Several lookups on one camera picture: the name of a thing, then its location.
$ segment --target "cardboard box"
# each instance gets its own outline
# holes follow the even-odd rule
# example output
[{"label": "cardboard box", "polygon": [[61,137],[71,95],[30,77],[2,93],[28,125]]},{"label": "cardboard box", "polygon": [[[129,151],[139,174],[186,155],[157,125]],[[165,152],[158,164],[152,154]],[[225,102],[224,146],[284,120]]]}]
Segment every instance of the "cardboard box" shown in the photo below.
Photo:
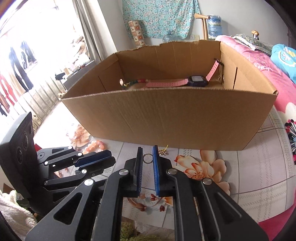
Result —
[{"label": "cardboard box", "polygon": [[[122,90],[136,79],[206,76],[220,59],[224,75],[206,88]],[[83,76],[63,103],[95,137],[202,150],[242,150],[277,97],[269,80],[218,41],[171,42],[115,53]]]}]

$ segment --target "red clothing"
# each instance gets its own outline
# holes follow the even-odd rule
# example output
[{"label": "red clothing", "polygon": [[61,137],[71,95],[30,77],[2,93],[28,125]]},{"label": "red clothing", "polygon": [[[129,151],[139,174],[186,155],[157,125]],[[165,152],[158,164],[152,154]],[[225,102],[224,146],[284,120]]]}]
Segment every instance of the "red clothing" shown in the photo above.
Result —
[{"label": "red clothing", "polygon": [[13,90],[12,90],[11,86],[8,84],[7,80],[5,79],[5,77],[2,74],[0,74],[0,85],[1,85],[3,91],[4,91],[5,95],[6,95],[5,98],[8,99],[10,101],[10,103],[14,106],[15,103],[11,100],[11,98],[9,97],[9,94],[13,97],[15,102],[17,102],[17,98],[15,97],[15,94],[13,93]]}]

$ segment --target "curtain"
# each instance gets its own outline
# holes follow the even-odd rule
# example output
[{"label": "curtain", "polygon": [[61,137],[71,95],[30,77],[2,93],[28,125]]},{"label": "curtain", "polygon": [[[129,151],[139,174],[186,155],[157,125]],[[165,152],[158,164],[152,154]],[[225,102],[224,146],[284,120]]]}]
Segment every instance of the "curtain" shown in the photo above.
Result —
[{"label": "curtain", "polygon": [[96,20],[94,19],[95,16],[90,14],[90,1],[93,0],[72,0],[76,14],[81,22],[85,41],[89,50],[89,56],[91,60],[99,63],[106,58],[106,54],[99,39]]}]

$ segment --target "pink watch strap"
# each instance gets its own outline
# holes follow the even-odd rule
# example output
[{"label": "pink watch strap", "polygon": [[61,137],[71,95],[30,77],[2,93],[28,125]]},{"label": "pink watch strap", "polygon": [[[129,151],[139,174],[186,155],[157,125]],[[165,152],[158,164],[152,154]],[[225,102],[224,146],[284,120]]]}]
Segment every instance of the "pink watch strap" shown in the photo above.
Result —
[{"label": "pink watch strap", "polygon": [[212,69],[210,70],[210,72],[206,76],[207,81],[210,81],[211,80],[211,78],[213,77],[214,73],[217,71],[218,67],[219,67],[219,62],[217,62],[217,60],[216,60],[216,62],[214,63]]},{"label": "pink watch strap", "polygon": [[178,87],[187,85],[188,79],[179,80],[176,82],[148,82],[146,87],[153,88],[153,87]]}]

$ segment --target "beaded bracelet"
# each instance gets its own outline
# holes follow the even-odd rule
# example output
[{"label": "beaded bracelet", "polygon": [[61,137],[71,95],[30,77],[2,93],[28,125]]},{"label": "beaded bracelet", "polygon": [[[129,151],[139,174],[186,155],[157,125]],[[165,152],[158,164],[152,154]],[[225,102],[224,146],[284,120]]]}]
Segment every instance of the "beaded bracelet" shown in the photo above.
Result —
[{"label": "beaded bracelet", "polygon": [[128,82],[128,83],[124,84],[122,79],[119,80],[119,83],[120,83],[120,85],[121,85],[123,88],[130,87],[130,86],[132,86],[132,85],[134,85],[134,84],[137,84],[137,83],[148,83],[148,82],[149,82],[149,80],[146,80],[146,79],[139,79],[139,80],[133,80],[133,81],[131,81],[131,82]]}]

